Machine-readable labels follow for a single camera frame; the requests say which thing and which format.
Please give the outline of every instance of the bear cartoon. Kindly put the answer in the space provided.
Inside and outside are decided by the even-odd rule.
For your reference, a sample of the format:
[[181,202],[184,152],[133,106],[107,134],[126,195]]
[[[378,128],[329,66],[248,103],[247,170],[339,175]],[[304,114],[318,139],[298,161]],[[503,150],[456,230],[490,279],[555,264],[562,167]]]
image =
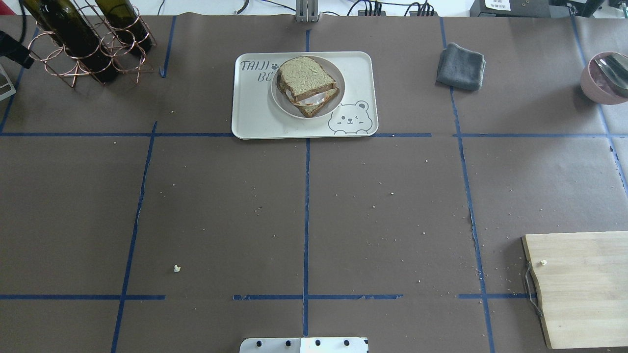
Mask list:
[[358,100],[355,104],[341,104],[329,119],[329,128],[334,135],[367,134],[373,127],[369,117],[369,104]]

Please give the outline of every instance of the blue tape line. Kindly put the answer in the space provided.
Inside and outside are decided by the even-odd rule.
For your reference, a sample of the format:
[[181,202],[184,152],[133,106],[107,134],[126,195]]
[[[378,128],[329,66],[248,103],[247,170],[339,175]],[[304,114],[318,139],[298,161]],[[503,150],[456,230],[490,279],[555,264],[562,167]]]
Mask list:
[[2,133],[2,136],[21,136],[21,137],[149,137],[149,133]]
[[165,295],[127,295],[125,300],[166,300]]
[[305,31],[305,51],[310,51],[310,30]]
[[403,294],[311,294],[308,296],[311,300],[358,300],[358,299],[373,299],[373,300],[397,300],[402,298]]
[[[0,294],[0,300],[120,300],[119,295]],[[129,295],[126,300],[166,300],[165,295]]]
[[463,138],[606,138],[606,134],[454,134]]
[[187,137],[199,137],[199,138],[233,138],[232,133],[158,133],[156,137],[165,138],[187,138]]
[[[147,138],[150,133],[1,133],[0,136],[21,137],[123,137],[123,138]],[[206,138],[232,138],[232,133],[156,133],[155,137],[179,138],[179,137],[206,137]]]
[[472,293],[465,293],[465,294],[458,294],[457,295],[458,299],[527,299],[528,295],[525,293],[493,293],[493,294],[472,294]]
[[146,188],[146,175],[148,174],[148,166],[151,163],[151,156],[153,154],[153,143],[155,141],[155,131],[157,130],[157,122],[153,124],[153,131],[151,132],[151,141],[148,144],[148,154],[146,155],[146,164],[144,165],[144,175],[142,176],[142,186],[139,189],[138,209],[135,213],[135,223],[133,224],[133,236],[131,236],[131,245],[129,246],[129,257],[126,261],[126,270],[124,272],[124,282],[122,283],[122,293],[120,294],[120,305],[118,307],[118,315],[116,319],[116,329],[114,330],[114,338],[111,343],[111,353],[116,352],[117,339],[120,334],[120,324],[122,323],[122,313],[124,312],[124,301],[126,300],[126,291],[129,286],[129,277],[131,275],[131,264],[133,263],[133,252],[135,251],[135,240],[138,236],[139,228],[139,213],[142,209],[142,203],[144,202],[144,190]]
[[[33,38],[35,38],[35,37],[37,36],[37,34],[38,34],[38,33],[39,33],[39,27],[36,27],[36,28],[35,28],[35,32],[33,33]],[[18,78],[17,78],[17,80],[15,81],[15,85],[13,85],[13,87],[15,88],[15,91],[17,91],[17,90],[18,90],[19,83],[20,83],[20,81],[22,80],[22,75],[23,75],[23,74],[24,74],[24,67],[22,67],[22,68],[19,70]],[[2,122],[0,122],[0,134],[1,134],[1,133],[2,133],[2,131],[4,130],[4,125],[6,124],[6,120],[7,120],[7,119],[8,119],[8,117],[9,117],[9,111],[11,110],[11,106],[13,105],[13,100],[15,99],[15,95],[16,95],[16,94],[18,94],[18,93],[16,92],[14,95],[12,95],[12,96],[11,96],[11,98],[9,98],[9,102],[8,102],[8,104],[6,105],[6,109],[4,110],[4,115],[3,115],[3,118],[2,118]]]
[[310,139],[305,140],[305,225],[303,229],[303,336],[308,336],[308,294],[310,269]]
[[582,61],[582,67],[587,65],[587,59],[585,58],[585,52],[582,50],[582,45],[580,44],[580,35],[578,35],[578,28],[576,26],[576,18],[571,16],[571,27],[573,28],[573,34],[576,38],[576,47],[578,48],[578,52],[580,53],[580,60]]
[[233,300],[303,300],[302,294],[234,295]]
[[374,138],[430,138],[431,134],[412,134],[412,133],[387,134],[387,133],[380,133],[380,134],[373,134],[373,135],[371,135],[371,137],[374,137]]
[[166,78],[168,73],[168,62],[170,61],[170,50],[172,49],[172,38],[175,36],[176,15],[172,16],[172,24],[170,25],[170,38],[168,39],[168,49],[166,49],[166,59],[163,62],[163,68],[159,68],[159,74],[162,78]]
[[[445,36],[445,23],[443,18],[440,17],[440,31],[443,38],[443,47],[447,47],[447,38]],[[458,151],[460,153],[460,162],[462,164],[462,175],[465,182],[465,193],[467,194],[467,204],[469,209],[469,218],[471,220],[471,231],[475,243],[475,261],[477,263],[477,269],[480,271],[480,290],[484,300],[482,300],[482,306],[484,307],[484,321],[486,323],[486,334],[489,340],[490,353],[495,353],[495,342],[493,341],[493,328],[490,322],[489,301],[486,300],[486,283],[484,282],[484,270],[482,268],[482,255],[480,253],[480,241],[477,237],[477,229],[475,227],[475,212],[473,208],[473,200],[471,199],[471,188],[469,185],[469,178],[467,173],[467,162],[465,161],[464,146],[462,144],[462,131],[460,129],[460,118],[458,116],[458,107],[456,106],[455,99],[453,98],[453,87],[449,86],[449,95],[452,100],[453,116],[455,117],[456,134],[458,140]]]
[[438,18],[440,20],[440,36],[443,38],[443,49],[447,49],[447,36],[445,35],[445,22],[442,17]]
[[[585,53],[582,50],[582,46],[580,44],[580,35],[578,34],[578,26],[576,26],[576,20],[574,17],[571,17],[571,26],[573,27],[573,35],[576,38],[576,46],[578,47],[578,51],[580,52],[580,59],[582,60],[582,65],[583,65],[582,67],[585,68],[587,66],[587,59],[585,58]],[[622,167],[622,163],[619,161],[619,156],[617,155],[617,148],[615,148],[615,143],[613,142],[613,138],[611,137],[609,125],[606,120],[606,115],[604,114],[602,105],[599,103],[597,104],[597,110],[600,112],[600,117],[602,118],[602,126],[604,127],[604,132],[606,133],[609,139],[609,145],[613,150],[613,159],[615,160],[615,166],[617,167],[617,170],[619,171],[619,178],[622,180],[624,193],[628,196],[628,183],[626,183],[624,169]]]
[[[306,296],[309,300],[397,300],[402,298],[403,294],[310,294]],[[303,300],[301,294],[251,294],[251,295],[234,295],[233,300]]]

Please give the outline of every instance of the sandwich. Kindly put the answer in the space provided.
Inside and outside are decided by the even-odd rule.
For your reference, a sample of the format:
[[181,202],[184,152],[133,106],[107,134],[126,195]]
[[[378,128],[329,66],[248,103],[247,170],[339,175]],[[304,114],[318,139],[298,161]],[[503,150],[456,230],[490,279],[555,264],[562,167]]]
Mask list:
[[336,80],[311,57],[284,62],[277,75],[279,91],[305,117],[313,117],[338,95]]

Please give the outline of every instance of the gray towel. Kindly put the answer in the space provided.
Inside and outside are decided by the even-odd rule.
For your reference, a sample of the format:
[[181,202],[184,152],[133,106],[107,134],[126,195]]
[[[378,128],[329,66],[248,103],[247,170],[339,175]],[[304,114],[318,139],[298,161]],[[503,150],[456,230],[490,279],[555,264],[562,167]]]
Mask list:
[[484,76],[484,55],[449,43],[440,53],[436,81],[466,90],[479,90]]

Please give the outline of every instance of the pink bowl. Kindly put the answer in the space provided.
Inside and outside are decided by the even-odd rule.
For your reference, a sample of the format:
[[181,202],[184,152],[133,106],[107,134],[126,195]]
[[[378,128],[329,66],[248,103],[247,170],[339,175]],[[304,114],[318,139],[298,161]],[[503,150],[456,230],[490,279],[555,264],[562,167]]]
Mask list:
[[602,70],[595,63],[595,59],[606,57],[613,52],[604,52],[595,55],[588,61],[580,75],[580,87],[589,99],[600,104],[621,104],[628,102],[628,98],[621,97],[609,87]]

